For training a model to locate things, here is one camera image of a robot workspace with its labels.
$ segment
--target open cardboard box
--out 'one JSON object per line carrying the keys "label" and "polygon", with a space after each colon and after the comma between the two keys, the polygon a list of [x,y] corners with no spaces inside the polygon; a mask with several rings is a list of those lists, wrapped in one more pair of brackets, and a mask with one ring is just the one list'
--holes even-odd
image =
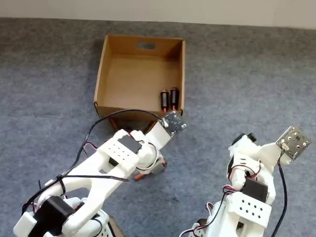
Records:
{"label": "open cardboard box", "polygon": [[[142,109],[162,117],[160,92],[180,90],[178,111],[184,109],[185,41],[182,39],[106,36],[94,106],[99,116],[123,109]],[[124,113],[128,120],[156,120],[145,113]]]}

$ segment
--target battery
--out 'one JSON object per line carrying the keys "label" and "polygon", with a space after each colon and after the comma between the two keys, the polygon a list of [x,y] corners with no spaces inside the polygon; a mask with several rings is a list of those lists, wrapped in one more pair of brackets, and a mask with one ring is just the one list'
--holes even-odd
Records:
{"label": "battery", "polygon": [[179,106],[179,90],[176,87],[173,87],[171,89],[170,93],[170,104],[171,104],[171,109],[172,110],[178,110]]}
{"label": "battery", "polygon": [[167,112],[169,109],[169,92],[167,90],[161,91],[160,102],[162,111]]}

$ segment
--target white robotic arm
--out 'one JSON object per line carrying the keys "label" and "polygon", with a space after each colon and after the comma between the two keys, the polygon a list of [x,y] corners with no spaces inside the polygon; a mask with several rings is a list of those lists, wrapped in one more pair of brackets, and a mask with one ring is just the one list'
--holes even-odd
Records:
{"label": "white robotic arm", "polygon": [[276,197],[274,166],[289,164],[311,143],[294,126],[274,142],[258,146],[253,134],[241,134],[229,147],[227,177],[232,185],[224,186],[221,201],[209,211],[207,220],[194,223],[180,237],[262,237],[268,225],[271,204]]}
{"label": "white robotic arm", "polygon": [[[143,174],[161,169],[164,159],[159,150],[171,137],[185,127],[186,124],[181,117],[172,111],[162,119],[162,122],[157,122],[146,135],[141,131],[128,133],[119,130],[93,155],[63,176],[62,183],[54,184],[41,194],[35,213],[24,212],[14,227],[15,235],[18,237],[52,237],[57,233],[65,237],[94,236],[99,226],[96,222],[92,222],[93,227],[91,228],[87,225],[91,226],[90,220],[96,214],[103,221],[101,225],[106,224],[104,219],[108,219],[108,216],[100,209],[105,199],[122,183],[120,179],[128,178],[136,169]],[[116,161],[115,167],[109,163],[110,158]],[[100,178],[102,175],[120,179]],[[83,200],[83,205],[73,211],[82,201],[77,198],[61,202],[59,196],[65,194],[65,191],[70,192],[79,188],[89,189],[90,192],[88,197]],[[58,212],[58,215],[65,218],[65,221],[61,223],[62,226],[57,225],[56,227],[55,224],[50,226],[47,223],[47,220],[54,222],[53,219],[56,218],[48,218],[50,212]],[[61,233],[54,230],[56,228],[62,228]]]}

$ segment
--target red wire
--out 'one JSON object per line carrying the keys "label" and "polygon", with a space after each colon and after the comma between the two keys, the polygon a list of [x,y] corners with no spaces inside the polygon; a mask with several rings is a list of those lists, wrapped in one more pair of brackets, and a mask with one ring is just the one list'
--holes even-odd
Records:
{"label": "red wire", "polygon": [[253,175],[256,174],[256,172],[255,172],[252,168],[248,167],[247,165],[244,165],[244,164],[237,164],[237,165],[234,165],[234,166],[231,168],[231,170],[230,170],[230,172],[229,172],[229,174],[228,174],[228,180],[229,180],[229,181],[231,181],[231,174],[232,174],[232,172],[233,172],[233,169],[236,168],[236,167],[245,167],[245,168],[247,168],[247,169],[250,169],[250,170],[252,171]]}

